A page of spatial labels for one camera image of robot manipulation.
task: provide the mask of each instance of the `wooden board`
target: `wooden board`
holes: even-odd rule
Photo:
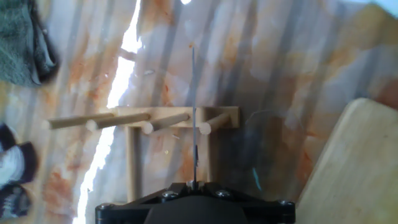
[[[192,107],[152,107],[152,108],[131,108],[131,107],[117,107],[111,110],[115,116],[125,116],[130,114],[148,113],[150,114],[150,121],[166,118],[169,116],[186,113],[192,117]],[[231,123],[223,128],[238,128],[239,127],[239,108],[237,106],[222,106],[217,108],[200,107],[197,108],[197,125],[205,122],[222,113],[231,115]],[[126,124],[126,126],[141,127],[145,121]],[[171,127],[192,128],[192,119],[183,121],[181,123],[171,125]]]
[[[297,223],[398,223],[398,112],[350,103],[307,182]]]

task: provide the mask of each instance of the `wooden rack frame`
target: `wooden rack frame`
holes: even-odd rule
[[[192,107],[151,107],[131,108],[116,107],[105,113],[70,118],[46,120],[43,124],[48,129],[68,128],[85,125],[90,131],[125,125],[126,127],[126,164],[127,164],[127,201],[139,197],[136,190],[137,174],[135,134],[141,128],[145,134],[152,134],[165,128],[193,128]],[[213,180],[210,156],[210,134],[220,128],[239,127],[239,108],[237,106],[201,107],[196,110],[196,123],[202,133],[201,149],[208,153],[207,181]]]

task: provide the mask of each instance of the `marble surface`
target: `marble surface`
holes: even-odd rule
[[[122,127],[91,133],[42,121],[115,106],[240,106],[242,128],[219,132],[216,179],[265,200],[297,200],[351,100],[398,109],[398,21],[339,0],[37,0],[60,68],[38,89],[0,82],[0,116],[40,157],[28,217],[93,223],[126,202]],[[192,132],[141,136],[147,195],[191,180]],[[198,174],[205,178],[206,155]]]

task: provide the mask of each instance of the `wooden dowel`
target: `wooden dowel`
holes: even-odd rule
[[[126,175],[127,175],[127,202],[132,202],[138,198],[137,177],[139,175],[136,163],[136,150],[134,148],[134,130],[137,128],[126,126]]]
[[[87,121],[86,128],[90,131],[116,126],[120,124],[129,124],[139,121],[145,121],[150,118],[147,113],[132,114],[126,116],[116,116],[112,118],[91,119]]]
[[[142,131],[145,134],[153,133],[154,131],[167,128],[173,124],[178,124],[179,122],[186,121],[189,119],[189,115],[186,113],[169,116],[167,118],[158,119],[155,121],[146,122],[143,127]]]
[[[199,125],[202,134],[210,134],[231,121],[229,114],[223,113]]]
[[[74,116],[70,118],[48,119],[43,122],[42,127],[51,130],[67,128],[67,127],[86,124],[86,122],[91,119],[111,118],[111,117],[113,117],[112,113],[103,113],[103,114],[93,114],[88,116]]]

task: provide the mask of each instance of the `black device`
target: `black device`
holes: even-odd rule
[[[214,182],[174,183],[125,205],[103,203],[95,218],[96,224],[295,223],[295,204],[265,202]]]

